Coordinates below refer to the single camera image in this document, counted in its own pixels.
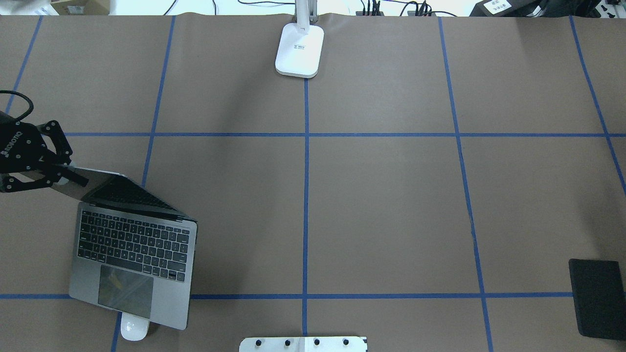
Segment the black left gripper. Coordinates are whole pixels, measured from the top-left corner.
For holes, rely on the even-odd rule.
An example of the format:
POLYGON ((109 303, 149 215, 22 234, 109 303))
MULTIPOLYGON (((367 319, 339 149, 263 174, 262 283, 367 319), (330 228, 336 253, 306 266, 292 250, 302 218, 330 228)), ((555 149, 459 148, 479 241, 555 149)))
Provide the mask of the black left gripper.
POLYGON ((56 120, 38 125, 23 123, 1 112, 0 173, 2 193, 46 189, 73 183, 87 187, 88 178, 71 166, 72 148, 56 120), (54 150, 45 146, 41 137, 51 140, 54 150), (45 163, 55 164, 43 170, 45 163))

